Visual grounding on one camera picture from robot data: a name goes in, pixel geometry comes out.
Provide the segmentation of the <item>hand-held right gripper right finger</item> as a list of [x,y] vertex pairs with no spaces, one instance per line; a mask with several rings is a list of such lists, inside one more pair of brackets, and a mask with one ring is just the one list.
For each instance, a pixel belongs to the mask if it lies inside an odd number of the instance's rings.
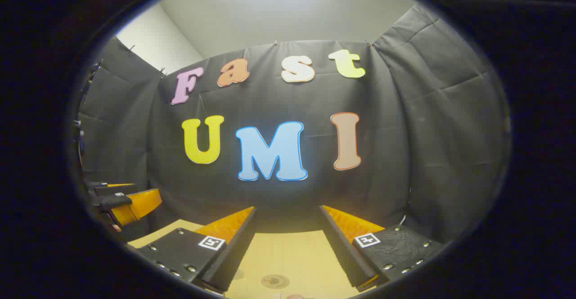
[[403,224],[381,227],[327,205],[319,212],[340,266],[360,292],[417,271],[445,247]]

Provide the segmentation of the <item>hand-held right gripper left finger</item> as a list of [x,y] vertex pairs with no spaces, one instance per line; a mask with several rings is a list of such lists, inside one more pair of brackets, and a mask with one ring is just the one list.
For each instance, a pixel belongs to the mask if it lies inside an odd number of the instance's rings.
[[254,236],[253,206],[170,208],[150,219],[153,231],[128,245],[156,268],[217,293],[228,291]]

